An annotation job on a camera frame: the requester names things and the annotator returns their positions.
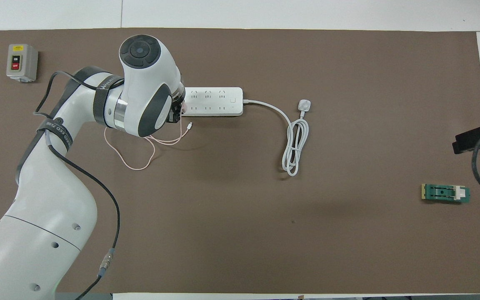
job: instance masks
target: white power strip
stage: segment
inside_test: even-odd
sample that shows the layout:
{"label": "white power strip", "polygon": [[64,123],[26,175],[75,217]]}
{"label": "white power strip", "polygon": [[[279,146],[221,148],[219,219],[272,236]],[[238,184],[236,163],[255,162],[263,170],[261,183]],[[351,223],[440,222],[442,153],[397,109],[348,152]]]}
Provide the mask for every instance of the white power strip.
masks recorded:
{"label": "white power strip", "polygon": [[186,87],[186,117],[240,116],[244,112],[240,87]]}

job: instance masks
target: power outlet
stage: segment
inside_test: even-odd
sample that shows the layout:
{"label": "power outlet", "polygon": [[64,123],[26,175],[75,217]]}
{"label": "power outlet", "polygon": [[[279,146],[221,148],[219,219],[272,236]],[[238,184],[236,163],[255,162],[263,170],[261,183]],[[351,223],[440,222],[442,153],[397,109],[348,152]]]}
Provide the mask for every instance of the power outlet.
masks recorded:
{"label": "power outlet", "polygon": [[240,116],[244,94],[240,87],[185,87],[186,117]]}

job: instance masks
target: brown board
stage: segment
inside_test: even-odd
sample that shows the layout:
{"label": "brown board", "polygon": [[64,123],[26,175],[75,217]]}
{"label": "brown board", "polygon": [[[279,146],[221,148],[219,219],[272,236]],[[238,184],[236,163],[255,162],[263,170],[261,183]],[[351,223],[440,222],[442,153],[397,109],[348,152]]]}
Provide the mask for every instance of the brown board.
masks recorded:
{"label": "brown board", "polygon": [[[149,34],[172,53],[187,87],[241,87],[246,99],[299,117],[312,101],[299,174],[280,170],[285,122],[245,107],[240,117],[191,118],[186,137],[157,145],[131,171],[87,124],[69,159],[99,177],[122,211],[120,240],[98,293],[480,293],[480,187],[455,135],[480,126],[473,32],[82,29],[0,32],[0,217],[41,117],[32,111],[56,70],[96,65],[123,75],[118,48]],[[38,80],[5,76],[8,44],[40,52]],[[56,78],[50,111],[67,78]],[[167,125],[158,138],[175,138]],[[128,163],[151,147],[109,130]],[[59,285],[94,279],[115,231],[114,206]],[[465,185],[470,203],[423,201],[420,185]]]}

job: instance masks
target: velcro strap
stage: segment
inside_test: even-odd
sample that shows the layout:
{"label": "velcro strap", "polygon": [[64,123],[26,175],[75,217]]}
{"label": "velcro strap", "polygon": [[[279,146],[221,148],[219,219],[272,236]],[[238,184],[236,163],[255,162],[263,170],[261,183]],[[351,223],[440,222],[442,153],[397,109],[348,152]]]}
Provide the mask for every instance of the velcro strap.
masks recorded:
{"label": "velcro strap", "polygon": [[105,121],[105,103],[107,102],[108,92],[110,87],[120,80],[122,80],[122,77],[118,75],[108,76],[97,86],[97,89],[95,90],[93,109],[94,118],[96,122],[103,126],[110,127]]}
{"label": "velcro strap", "polygon": [[49,130],[57,135],[64,143],[64,146],[66,146],[66,150],[70,150],[70,147],[73,144],[73,139],[68,129],[66,129],[66,127],[64,127],[62,124],[59,124],[50,118],[46,118],[36,131],[38,132],[41,130]]}

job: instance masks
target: gray switch box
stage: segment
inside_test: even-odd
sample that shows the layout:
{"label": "gray switch box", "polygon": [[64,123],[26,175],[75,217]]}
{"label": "gray switch box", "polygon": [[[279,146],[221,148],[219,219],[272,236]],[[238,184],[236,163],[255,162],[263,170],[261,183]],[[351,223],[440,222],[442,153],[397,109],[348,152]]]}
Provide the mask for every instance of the gray switch box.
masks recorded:
{"label": "gray switch box", "polygon": [[7,76],[20,82],[36,80],[38,51],[27,44],[8,46]]}

